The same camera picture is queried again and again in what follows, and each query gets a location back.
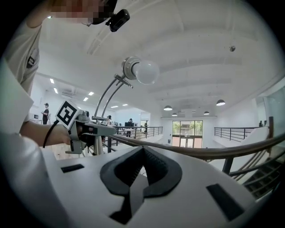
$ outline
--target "black foam insert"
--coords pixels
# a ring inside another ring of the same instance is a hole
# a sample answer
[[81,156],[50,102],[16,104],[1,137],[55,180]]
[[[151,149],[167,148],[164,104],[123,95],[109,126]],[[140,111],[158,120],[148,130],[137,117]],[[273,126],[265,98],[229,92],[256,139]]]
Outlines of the black foam insert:
[[110,193],[125,198],[121,210],[110,216],[122,224],[126,224],[132,217],[130,187],[143,166],[149,184],[143,190],[144,198],[167,195],[182,178],[182,169],[176,161],[147,146],[138,147],[105,164],[100,170],[102,182]]

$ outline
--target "black railing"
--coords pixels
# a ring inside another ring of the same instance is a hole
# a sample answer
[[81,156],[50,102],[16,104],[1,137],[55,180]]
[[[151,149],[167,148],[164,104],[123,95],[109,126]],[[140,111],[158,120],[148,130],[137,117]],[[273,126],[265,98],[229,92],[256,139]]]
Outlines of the black railing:
[[241,142],[257,127],[215,127],[215,136]]
[[[143,138],[150,138],[163,133],[162,126],[148,126],[148,127],[133,127],[133,126],[116,126],[117,134],[120,136],[125,136],[127,138],[134,138],[134,139],[143,139]],[[112,145],[118,145],[121,142],[118,140],[111,139],[110,137],[106,138],[108,142],[108,148],[112,147]]]

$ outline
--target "black cable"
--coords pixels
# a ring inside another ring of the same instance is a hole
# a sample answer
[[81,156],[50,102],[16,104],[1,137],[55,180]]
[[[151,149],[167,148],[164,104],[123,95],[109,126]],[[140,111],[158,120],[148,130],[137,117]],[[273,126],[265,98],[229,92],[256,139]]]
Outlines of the black cable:
[[47,133],[46,136],[45,136],[43,148],[45,148],[46,141],[48,140],[50,133],[52,132],[53,128],[58,124],[58,122],[59,122],[59,121],[56,120],[55,122],[53,122],[53,125],[50,127],[48,133]]

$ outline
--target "white ceiling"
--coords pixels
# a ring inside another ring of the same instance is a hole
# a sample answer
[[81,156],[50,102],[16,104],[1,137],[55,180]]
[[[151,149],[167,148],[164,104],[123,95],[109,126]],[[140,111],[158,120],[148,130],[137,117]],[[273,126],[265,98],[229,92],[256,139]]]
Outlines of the white ceiling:
[[[284,57],[264,21],[239,0],[118,0],[130,20],[111,33],[46,19],[39,72],[102,94],[129,56],[155,61],[161,71],[149,86],[118,91],[118,102],[164,117],[174,111],[210,116],[258,95],[283,75]],[[235,52],[229,47],[235,45]],[[217,107],[224,99],[226,105]]]
[[[68,99],[76,103],[82,103],[82,104],[85,104],[86,106],[96,107],[101,97],[101,94],[96,94],[96,93],[89,96],[88,94],[91,91],[87,91],[85,89],[79,88],[78,86],[68,84],[66,82],[63,82],[55,78],[53,79],[54,84],[52,84],[50,81],[50,78],[41,76],[39,74],[36,74],[35,81],[37,81],[41,85],[41,87],[46,91],[55,93],[54,88],[56,88],[58,94],[62,96],[64,99]],[[88,98],[88,100],[85,102],[83,101],[83,99],[86,97]],[[101,108],[104,107],[107,100],[108,100],[108,96],[102,100]],[[112,110],[112,111],[117,111],[117,110],[125,110],[128,108],[131,108],[130,105],[123,106],[123,104],[127,104],[127,103],[121,103],[121,102],[116,101],[116,99],[112,99],[109,102],[107,109]]]

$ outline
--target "staircase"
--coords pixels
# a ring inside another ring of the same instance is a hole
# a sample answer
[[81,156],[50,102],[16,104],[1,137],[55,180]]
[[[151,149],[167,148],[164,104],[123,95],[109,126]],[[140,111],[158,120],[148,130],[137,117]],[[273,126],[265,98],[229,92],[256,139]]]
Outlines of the staircase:
[[260,168],[243,185],[256,199],[266,195],[278,184],[282,165],[281,162],[272,161]]

